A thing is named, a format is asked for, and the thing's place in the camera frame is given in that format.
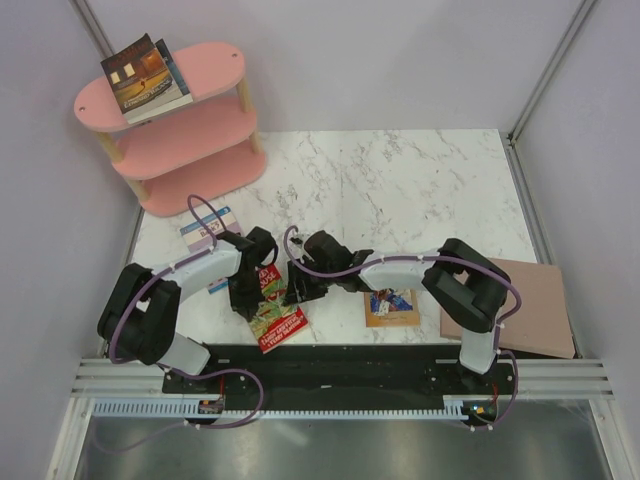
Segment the red Treehouse book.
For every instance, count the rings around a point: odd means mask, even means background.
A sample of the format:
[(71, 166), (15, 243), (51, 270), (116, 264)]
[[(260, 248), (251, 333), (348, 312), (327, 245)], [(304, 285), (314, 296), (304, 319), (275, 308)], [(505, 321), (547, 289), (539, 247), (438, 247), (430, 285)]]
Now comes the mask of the red Treehouse book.
[(308, 327), (309, 322), (298, 305), (286, 305), (286, 282), (275, 265), (259, 271), (260, 287), (265, 300), (259, 304), (249, 327), (266, 354)]

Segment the Nineteen Eighty-Four blue book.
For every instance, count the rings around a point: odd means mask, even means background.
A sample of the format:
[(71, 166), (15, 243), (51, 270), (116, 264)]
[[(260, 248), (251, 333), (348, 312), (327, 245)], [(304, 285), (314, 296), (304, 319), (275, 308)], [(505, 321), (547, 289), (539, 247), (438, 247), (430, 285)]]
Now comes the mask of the Nineteen Eighty-Four blue book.
[(193, 101), (186, 80), (165, 41), (156, 41), (155, 48), (164, 62), (164, 69), (146, 79), (142, 91), (128, 100), (128, 111), (124, 117), (129, 124), (148, 121)]

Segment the Edward Tulane brown book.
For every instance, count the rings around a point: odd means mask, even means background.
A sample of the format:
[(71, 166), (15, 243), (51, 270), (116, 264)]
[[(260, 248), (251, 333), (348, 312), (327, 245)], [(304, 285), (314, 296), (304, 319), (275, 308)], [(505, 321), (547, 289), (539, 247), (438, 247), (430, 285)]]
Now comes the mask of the Edward Tulane brown book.
[(142, 91), (144, 81), (164, 69), (164, 62), (148, 34), (120, 52), (101, 61), (109, 86), (120, 111), (128, 111), (127, 102)]

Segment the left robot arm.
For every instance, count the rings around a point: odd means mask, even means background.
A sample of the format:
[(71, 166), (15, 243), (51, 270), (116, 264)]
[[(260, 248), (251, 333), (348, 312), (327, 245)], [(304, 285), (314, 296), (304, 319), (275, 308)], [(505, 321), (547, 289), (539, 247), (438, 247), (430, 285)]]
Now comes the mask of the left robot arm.
[(277, 253), (271, 233), (255, 227), (246, 236), (223, 231), (212, 245), (158, 269), (127, 265), (97, 325), (109, 360), (169, 368), (184, 374), (196, 392), (211, 392), (220, 371), (209, 363), (208, 347), (177, 332), (179, 308), (212, 281), (224, 279), (232, 311), (251, 321), (265, 302), (259, 271)]

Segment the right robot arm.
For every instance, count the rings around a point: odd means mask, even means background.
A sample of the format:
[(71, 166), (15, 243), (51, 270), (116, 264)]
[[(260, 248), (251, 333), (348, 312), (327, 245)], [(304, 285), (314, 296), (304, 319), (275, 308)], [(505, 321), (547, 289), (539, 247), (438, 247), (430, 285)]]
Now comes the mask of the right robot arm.
[(324, 230), (303, 237), (293, 225), (283, 247), (288, 304), (320, 299), (334, 285), (349, 293), (426, 291), (462, 329), (460, 386), (477, 394), (493, 383), (499, 330), (522, 299), (509, 275), (464, 241), (449, 238), (424, 253), (350, 251)]

